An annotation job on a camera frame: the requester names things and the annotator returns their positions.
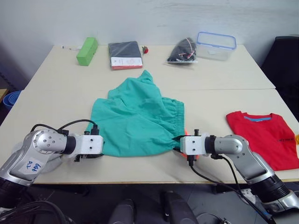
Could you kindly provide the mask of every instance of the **blue lid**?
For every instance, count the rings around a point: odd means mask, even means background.
[[[233,36],[208,32],[198,33],[197,44],[230,50],[234,50],[237,47],[235,38]]]

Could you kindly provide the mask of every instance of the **black cable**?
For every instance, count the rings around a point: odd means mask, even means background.
[[[22,195],[22,201],[26,201],[26,203],[28,202],[34,202],[35,201],[35,198],[26,190],[23,195]],[[36,216],[35,215],[32,215],[30,220],[28,221],[29,224],[34,224],[35,223],[35,220],[36,220]]]
[[[191,169],[193,170],[194,173],[196,173],[198,176],[200,176],[201,178],[204,178],[206,180],[208,180],[209,182],[212,182],[212,183],[215,183],[215,184],[219,184],[223,187],[226,187],[232,191],[234,191],[235,193],[239,194],[242,198],[244,198],[244,200],[268,223],[268,224],[271,224],[270,220],[247,198],[245,197],[241,192],[239,192],[238,190],[228,186],[227,184],[224,184],[224,183],[221,183],[221,182],[217,182],[217,181],[214,181],[202,174],[200,174],[199,172],[197,172],[193,166],[190,166]]]
[[[75,121],[72,121],[66,125],[63,125],[62,127],[58,128],[58,130],[62,130],[64,128],[66,128],[67,126],[70,126],[70,125],[73,125],[73,124],[76,124],[76,123],[79,123],[79,122],[89,122],[89,123],[92,123],[94,125],[97,125],[94,121],[92,120],[88,120],[88,119],[81,119],[81,120],[75,120]]]
[[[237,185],[237,188],[238,188],[239,192],[242,194],[242,192],[241,192],[241,188],[240,188],[239,182],[238,182],[238,180],[237,180],[237,177],[236,177],[236,175],[235,175],[235,171],[234,171],[234,169],[233,169],[232,164],[230,163],[230,161],[229,161],[227,158],[223,157],[223,159],[228,163],[228,165],[229,165],[229,167],[230,167],[230,170],[231,170],[232,173],[233,173],[233,176],[234,176],[234,179],[235,179],[235,184]]]
[[[211,215],[211,216],[217,218],[220,222],[222,222],[222,219],[220,217],[216,216],[213,213],[209,213],[209,212],[204,212],[204,213],[199,214],[198,216],[196,216],[196,220],[198,221],[198,218],[201,216],[204,216],[204,215]]]
[[[39,126],[41,126],[41,127],[46,127],[46,128],[48,128],[48,129],[52,129],[52,130],[54,130],[54,131],[57,131],[55,128],[50,127],[50,126],[48,126],[48,125],[44,125],[44,124],[36,124],[36,125],[34,125],[34,126],[32,127],[32,129],[31,129],[30,132],[33,132],[33,131],[34,131],[37,127],[39,127]]]
[[[28,212],[16,214],[13,217],[4,219],[4,220],[0,221],[0,224],[11,224],[11,223],[13,223],[13,221],[16,221],[20,218],[24,218],[24,216],[35,216],[35,215],[40,215],[40,214],[52,215],[53,211],[52,210],[42,210],[42,209],[34,210],[34,211],[28,211]]]
[[[4,221],[10,220],[10,218],[8,218],[8,216],[21,216],[23,214],[32,214],[34,215],[34,212],[37,212],[40,208],[40,206],[47,206],[48,208],[50,208],[50,211],[52,211],[52,213],[55,215],[57,221],[59,224],[66,224],[66,220],[65,220],[65,216],[63,214],[63,212],[53,203],[51,202],[47,202],[47,201],[36,201],[36,202],[31,202],[28,204],[25,204],[23,206],[17,207],[15,209],[12,209],[10,211],[7,211],[5,213],[2,213],[0,215],[0,220],[2,220],[3,218],[5,218]]]

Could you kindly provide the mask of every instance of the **plastic container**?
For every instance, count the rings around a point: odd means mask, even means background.
[[[16,103],[21,91],[15,91],[12,93],[7,94],[3,98],[3,104],[4,106],[10,111],[11,108],[13,108],[14,104]]]
[[[233,36],[207,32],[199,32],[197,36],[198,57],[225,61],[236,47]]]

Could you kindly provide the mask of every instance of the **blue bowl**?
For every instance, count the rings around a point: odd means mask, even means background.
[[[7,94],[4,98],[3,98],[3,104],[4,106],[10,111],[11,108],[13,108],[14,104],[16,103],[19,95],[21,93],[20,91],[15,91],[12,93]]]

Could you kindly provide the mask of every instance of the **orange object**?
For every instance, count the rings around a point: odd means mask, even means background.
[[[295,136],[295,140],[296,140],[296,145],[299,145],[299,134],[297,134],[297,135]]]

